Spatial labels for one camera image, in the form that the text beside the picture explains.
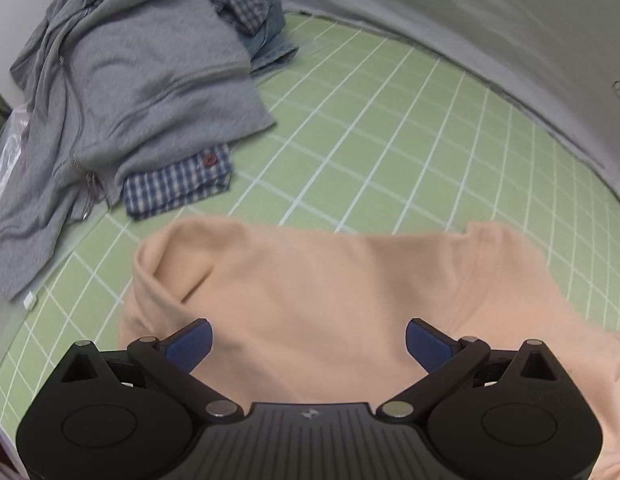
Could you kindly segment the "peach garment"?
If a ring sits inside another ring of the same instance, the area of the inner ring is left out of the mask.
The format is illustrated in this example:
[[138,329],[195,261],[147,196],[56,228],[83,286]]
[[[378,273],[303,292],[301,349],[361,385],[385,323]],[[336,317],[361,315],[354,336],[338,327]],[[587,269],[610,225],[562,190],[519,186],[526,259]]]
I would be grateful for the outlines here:
[[620,479],[620,332],[568,304],[539,248],[508,226],[372,236],[199,216],[145,238],[120,339],[213,328],[195,376],[255,402],[378,405],[425,374],[404,333],[422,318],[496,349],[545,342],[603,429],[598,479]]

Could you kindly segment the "green grid mat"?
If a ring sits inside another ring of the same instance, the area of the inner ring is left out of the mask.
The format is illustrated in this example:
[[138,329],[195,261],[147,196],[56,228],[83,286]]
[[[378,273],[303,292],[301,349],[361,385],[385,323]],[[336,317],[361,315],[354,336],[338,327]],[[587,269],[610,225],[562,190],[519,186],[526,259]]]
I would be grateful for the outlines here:
[[71,342],[118,344],[134,249],[193,214],[349,233],[461,231],[498,220],[545,255],[572,307],[620,330],[620,203],[542,126],[403,42],[292,15],[300,51],[260,86],[276,127],[233,148],[225,193],[144,221],[98,210],[0,358],[0,429],[14,434]]

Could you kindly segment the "clear plastic bag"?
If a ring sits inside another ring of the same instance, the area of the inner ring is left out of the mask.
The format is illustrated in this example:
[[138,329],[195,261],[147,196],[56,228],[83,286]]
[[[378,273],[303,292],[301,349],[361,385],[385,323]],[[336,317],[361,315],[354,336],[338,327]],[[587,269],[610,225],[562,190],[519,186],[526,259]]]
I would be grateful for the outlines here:
[[25,104],[14,108],[0,129],[0,200],[18,162],[30,113]]

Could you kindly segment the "grey zip hoodie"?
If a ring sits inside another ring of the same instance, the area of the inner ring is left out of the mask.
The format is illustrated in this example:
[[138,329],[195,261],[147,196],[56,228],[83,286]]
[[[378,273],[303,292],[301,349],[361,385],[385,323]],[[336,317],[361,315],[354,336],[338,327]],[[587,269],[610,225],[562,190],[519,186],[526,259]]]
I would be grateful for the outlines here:
[[134,172],[269,128],[250,58],[210,0],[52,0],[11,75],[30,114],[0,198],[0,292]]

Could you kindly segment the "blue denim garment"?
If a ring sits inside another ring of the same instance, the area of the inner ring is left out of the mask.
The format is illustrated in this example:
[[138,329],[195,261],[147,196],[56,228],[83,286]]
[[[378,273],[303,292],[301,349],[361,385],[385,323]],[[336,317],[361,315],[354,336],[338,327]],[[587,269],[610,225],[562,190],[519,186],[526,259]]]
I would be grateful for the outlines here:
[[272,3],[269,14],[252,35],[240,32],[239,39],[250,55],[250,76],[260,77],[289,64],[298,46],[285,33],[285,14],[279,2]]

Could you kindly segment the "grey fabric storage bag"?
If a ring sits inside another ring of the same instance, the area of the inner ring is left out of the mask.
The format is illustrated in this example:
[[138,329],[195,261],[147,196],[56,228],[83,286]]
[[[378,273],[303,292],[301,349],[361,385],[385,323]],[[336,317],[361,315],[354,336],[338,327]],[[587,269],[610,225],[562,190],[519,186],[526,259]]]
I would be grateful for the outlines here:
[[283,0],[412,39],[548,125],[620,198],[620,0]]

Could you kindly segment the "blue plaid shirt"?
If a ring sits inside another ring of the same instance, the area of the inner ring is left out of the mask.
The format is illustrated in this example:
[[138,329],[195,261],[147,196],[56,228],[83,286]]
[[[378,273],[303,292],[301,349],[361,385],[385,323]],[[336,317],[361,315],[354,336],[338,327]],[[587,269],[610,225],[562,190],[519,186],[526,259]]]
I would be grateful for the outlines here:
[[[272,3],[282,4],[281,0],[209,1],[218,17],[232,26],[238,39],[240,32],[252,36],[260,28]],[[229,189],[233,171],[229,146],[221,143],[169,166],[136,172],[123,185],[125,212],[134,220],[142,220],[224,193]]]

